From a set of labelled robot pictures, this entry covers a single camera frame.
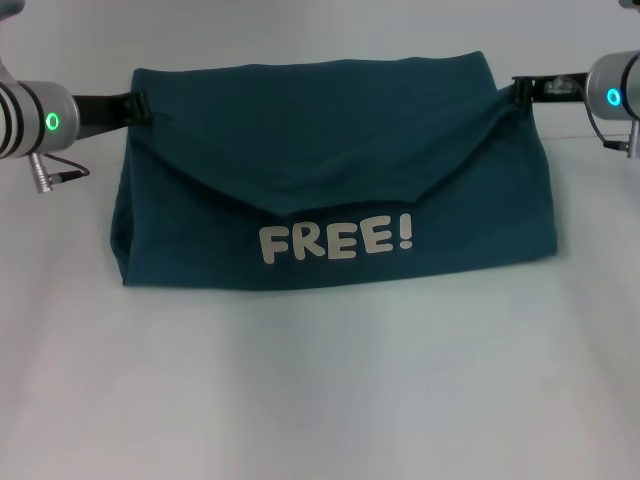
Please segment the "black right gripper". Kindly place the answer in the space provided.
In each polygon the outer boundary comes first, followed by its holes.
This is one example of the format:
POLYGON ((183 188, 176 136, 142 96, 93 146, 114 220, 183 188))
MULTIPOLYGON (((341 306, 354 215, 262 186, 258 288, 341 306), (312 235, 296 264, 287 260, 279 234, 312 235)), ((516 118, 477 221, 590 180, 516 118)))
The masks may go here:
POLYGON ((532 103, 583 103, 587 73, 512 78, 514 101, 520 107, 532 103))

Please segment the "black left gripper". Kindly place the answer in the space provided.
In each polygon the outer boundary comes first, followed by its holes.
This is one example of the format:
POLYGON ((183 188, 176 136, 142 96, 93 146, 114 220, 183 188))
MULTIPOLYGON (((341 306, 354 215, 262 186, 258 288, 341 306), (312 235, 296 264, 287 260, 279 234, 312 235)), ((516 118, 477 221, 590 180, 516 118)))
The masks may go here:
POLYGON ((74 95, 73 99, 80 119, 77 140, 126 128, 130 123, 148 124, 151 121, 144 92, 110 96, 74 95))

